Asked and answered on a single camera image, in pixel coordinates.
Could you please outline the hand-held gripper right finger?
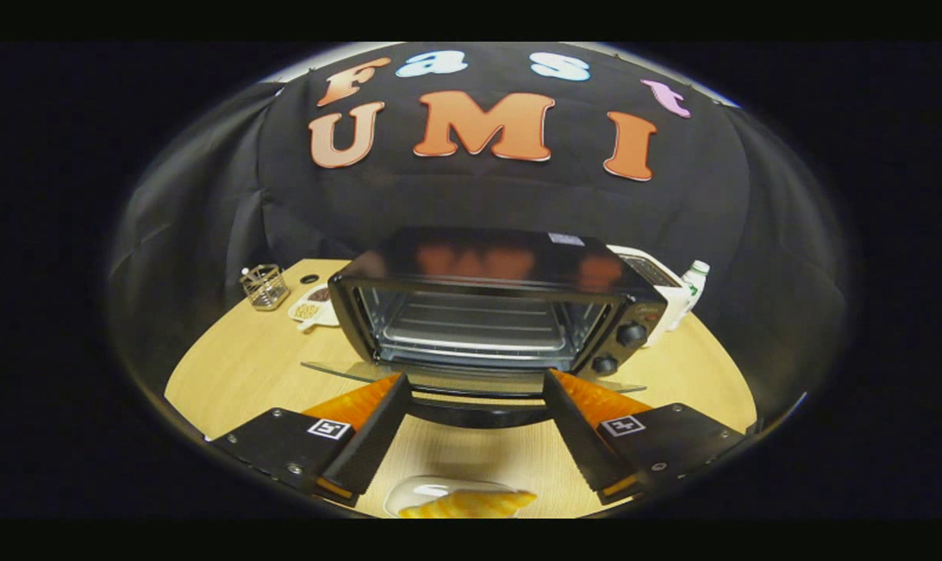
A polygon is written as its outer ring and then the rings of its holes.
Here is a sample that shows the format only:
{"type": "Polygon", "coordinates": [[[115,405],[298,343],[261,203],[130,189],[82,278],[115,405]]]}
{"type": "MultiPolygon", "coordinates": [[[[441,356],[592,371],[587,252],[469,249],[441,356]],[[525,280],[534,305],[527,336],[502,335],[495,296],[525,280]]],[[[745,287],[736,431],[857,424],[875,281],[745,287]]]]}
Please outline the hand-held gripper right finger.
{"type": "Polygon", "coordinates": [[[543,401],[602,504],[673,494],[747,439],[688,404],[650,406],[550,369],[543,401]]]}

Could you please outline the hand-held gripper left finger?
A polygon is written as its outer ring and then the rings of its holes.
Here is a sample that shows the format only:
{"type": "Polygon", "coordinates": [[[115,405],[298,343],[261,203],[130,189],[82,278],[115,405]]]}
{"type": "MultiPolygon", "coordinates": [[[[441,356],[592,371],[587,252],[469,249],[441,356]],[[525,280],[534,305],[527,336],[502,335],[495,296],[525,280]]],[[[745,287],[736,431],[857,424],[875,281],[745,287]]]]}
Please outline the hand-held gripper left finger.
{"type": "Polygon", "coordinates": [[[268,409],[206,442],[300,495],[353,507],[410,406],[409,377],[399,372],[307,411],[268,409]]]}

